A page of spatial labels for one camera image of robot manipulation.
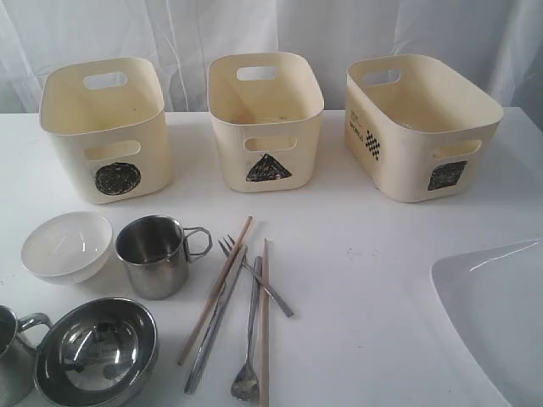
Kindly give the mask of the wooden chopstick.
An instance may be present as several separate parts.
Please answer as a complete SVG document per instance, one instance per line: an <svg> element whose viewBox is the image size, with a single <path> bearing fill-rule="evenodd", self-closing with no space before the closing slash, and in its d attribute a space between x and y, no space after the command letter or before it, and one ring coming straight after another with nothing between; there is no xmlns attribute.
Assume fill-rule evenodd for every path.
<svg viewBox="0 0 543 407"><path fill-rule="evenodd" d="M238 235L237 240L235 241L235 243L233 245L233 248L232 248L230 254L227 257L227 260L225 261L224 265L222 266L221 272L218 275L214 286L212 287L212 290L210 292L210 296L208 297L208 299L207 299L207 301L205 303L205 306L204 306L204 308L203 308L203 310L202 310L202 312L201 312L201 314L200 314L200 316L199 316L193 330L191 331L187 341L185 342L185 345L184 345L184 347L182 349L182 352L180 353L180 356L179 356L179 358L177 360L178 365L182 365L184 363L185 359L188 357L188 355L189 355L189 353L191 351L192 346L196 342L196 339L198 338L198 336L200 334L200 331L201 331L201 329L202 329L202 327L204 325L204 322L206 321L206 318L208 317L208 314L211 311L212 306L214 305L214 303L218 299L219 292L221 290L221 286L222 286L223 282L225 281L230 269L232 268L233 262L236 259L238 251L240 249L240 246L241 246L241 244L242 244L242 242L244 240L244 237L245 237L245 235L246 235L252 221L253 221L253 216L252 215L248 216L247 220L244 223L244 226L243 226L241 232Z"/></svg>
<svg viewBox="0 0 543 407"><path fill-rule="evenodd" d="M269 406L269 299L264 284L260 298L260 406Z"/></svg>

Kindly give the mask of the white ceramic bowl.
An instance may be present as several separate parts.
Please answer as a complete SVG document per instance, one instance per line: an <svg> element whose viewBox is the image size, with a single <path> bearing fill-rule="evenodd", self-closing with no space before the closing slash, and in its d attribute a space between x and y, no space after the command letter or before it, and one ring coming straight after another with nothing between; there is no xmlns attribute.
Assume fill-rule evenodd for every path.
<svg viewBox="0 0 543 407"><path fill-rule="evenodd" d="M74 285L95 276L113 252L113 227L97 212L61 214L39 225L20 250L23 266L36 278Z"/></svg>

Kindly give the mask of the stainless steel bowl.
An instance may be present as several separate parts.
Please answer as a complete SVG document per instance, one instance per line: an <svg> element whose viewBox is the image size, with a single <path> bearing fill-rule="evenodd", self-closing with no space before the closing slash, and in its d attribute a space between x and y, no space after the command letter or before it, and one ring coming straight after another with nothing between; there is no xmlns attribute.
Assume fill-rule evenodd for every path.
<svg viewBox="0 0 543 407"><path fill-rule="evenodd" d="M52 406L122 406L143 390L159 351L158 327L146 307L99 298L50 328L36 350L33 381Z"/></svg>

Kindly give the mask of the steel mug with solid handle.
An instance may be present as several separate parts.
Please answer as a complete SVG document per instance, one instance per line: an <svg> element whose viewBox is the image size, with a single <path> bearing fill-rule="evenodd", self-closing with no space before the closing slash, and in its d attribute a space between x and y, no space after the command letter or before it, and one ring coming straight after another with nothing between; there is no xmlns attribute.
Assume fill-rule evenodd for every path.
<svg viewBox="0 0 543 407"><path fill-rule="evenodd" d="M25 332L39 325L50 329L52 322L41 312L18 318L9 307L1 306L1 406L16 405L34 388L36 348Z"/></svg>

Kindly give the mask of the stainless steel fork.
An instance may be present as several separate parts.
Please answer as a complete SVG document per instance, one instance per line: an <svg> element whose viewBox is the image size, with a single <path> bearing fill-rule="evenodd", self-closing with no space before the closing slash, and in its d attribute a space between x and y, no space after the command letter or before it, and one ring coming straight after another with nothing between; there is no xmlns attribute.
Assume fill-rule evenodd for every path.
<svg viewBox="0 0 543 407"><path fill-rule="evenodd" d="M235 244L235 241L230 235L227 235L226 237L220 239L218 241L220 244L220 247L225 254L226 257L230 255L233 249L233 245ZM266 294L279 306L279 308L282 310L282 312L286 315L287 318L291 318L294 316L294 311L291 309L291 307L283 300L281 295L278 293L277 290L275 290L268 282L264 282L263 280L263 271L260 272L260 274L256 271L256 266L251 266L246 259L242 261L242 267L244 267L256 280L257 286L262 287Z"/></svg>

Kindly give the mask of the cream bin with triangle mark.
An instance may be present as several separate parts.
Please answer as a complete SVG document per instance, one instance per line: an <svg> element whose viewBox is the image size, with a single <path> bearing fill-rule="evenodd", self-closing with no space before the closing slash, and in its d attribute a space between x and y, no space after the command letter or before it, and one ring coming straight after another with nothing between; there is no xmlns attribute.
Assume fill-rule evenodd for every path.
<svg viewBox="0 0 543 407"><path fill-rule="evenodd" d="M324 98L306 59L246 53L213 61L208 106L221 174L238 192L295 189L312 177Z"/></svg>

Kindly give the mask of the cream bin with square mark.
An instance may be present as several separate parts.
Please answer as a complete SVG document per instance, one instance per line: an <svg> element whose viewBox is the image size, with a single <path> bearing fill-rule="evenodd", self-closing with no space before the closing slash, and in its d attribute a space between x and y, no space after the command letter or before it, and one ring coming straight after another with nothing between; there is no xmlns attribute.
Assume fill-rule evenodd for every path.
<svg viewBox="0 0 543 407"><path fill-rule="evenodd" d="M471 185L503 107L438 59L404 54L347 69L345 141L388 198L415 203Z"/></svg>

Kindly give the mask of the stainless steel table knife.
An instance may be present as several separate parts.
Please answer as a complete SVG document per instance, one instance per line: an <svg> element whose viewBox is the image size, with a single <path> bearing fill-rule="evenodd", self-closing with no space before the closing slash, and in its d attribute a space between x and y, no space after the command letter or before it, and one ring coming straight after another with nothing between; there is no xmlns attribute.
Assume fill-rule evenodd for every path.
<svg viewBox="0 0 543 407"><path fill-rule="evenodd" d="M221 289L216 300L213 314L210 318L210 322L207 326L202 342L199 346L198 353L193 362L192 369L189 373L188 380L184 388L185 394L195 393L200 383L208 358L216 340L216 335L219 331L222 318L227 309L230 297L232 296L233 289L235 288L239 272L241 271L242 261L245 257L246 252L247 246L242 244L240 246L240 249L238 250L235 260L232 263L230 270L227 273L227 277L221 285Z"/></svg>

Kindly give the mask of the stainless steel spoon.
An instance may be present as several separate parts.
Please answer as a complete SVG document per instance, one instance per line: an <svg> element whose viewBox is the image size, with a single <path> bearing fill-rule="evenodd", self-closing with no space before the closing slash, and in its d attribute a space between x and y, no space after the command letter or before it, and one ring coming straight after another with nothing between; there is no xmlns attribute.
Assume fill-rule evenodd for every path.
<svg viewBox="0 0 543 407"><path fill-rule="evenodd" d="M251 299L249 304L249 318L247 328L247 351L243 366L236 375L232 386L231 395L242 401L256 401L260 397L260 384L252 359L255 351L254 328L255 316L260 301L260 288L256 278L253 278Z"/></svg>

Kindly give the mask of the cream bin with circle mark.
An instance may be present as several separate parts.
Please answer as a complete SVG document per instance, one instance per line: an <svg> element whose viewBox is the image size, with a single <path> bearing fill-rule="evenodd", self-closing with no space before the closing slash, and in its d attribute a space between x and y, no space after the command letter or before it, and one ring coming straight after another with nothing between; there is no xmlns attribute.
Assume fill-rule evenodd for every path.
<svg viewBox="0 0 543 407"><path fill-rule="evenodd" d="M43 86L39 122L71 185L90 204L148 195L173 178L162 88L147 59L55 70Z"/></svg>

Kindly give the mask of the white square plate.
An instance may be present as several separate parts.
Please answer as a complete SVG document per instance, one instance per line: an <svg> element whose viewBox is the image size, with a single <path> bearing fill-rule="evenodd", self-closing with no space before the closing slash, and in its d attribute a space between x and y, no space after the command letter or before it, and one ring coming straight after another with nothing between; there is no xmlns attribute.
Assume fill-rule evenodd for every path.
<svg viewBox="0 0 543 407"><path fill-rule="evenodd" d="M439 259L432 282L468 352L512 406L542 404L542 241Z"/></svg>

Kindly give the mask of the white curtain backdrop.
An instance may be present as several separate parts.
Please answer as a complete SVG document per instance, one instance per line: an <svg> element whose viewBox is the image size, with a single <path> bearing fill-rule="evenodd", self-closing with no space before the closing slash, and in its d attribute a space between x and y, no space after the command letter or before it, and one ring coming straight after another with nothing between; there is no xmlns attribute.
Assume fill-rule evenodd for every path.
<svg viewBox="0 0 543 407"><path fill-rule="evenodd" d="M350 64L417 53L542 118L539 1L4 1L1 110L36 111L67 64L137 56L154 64L169 110L202 111L213 60L276 51L308 60L328 109L344 105Z"/></svg>

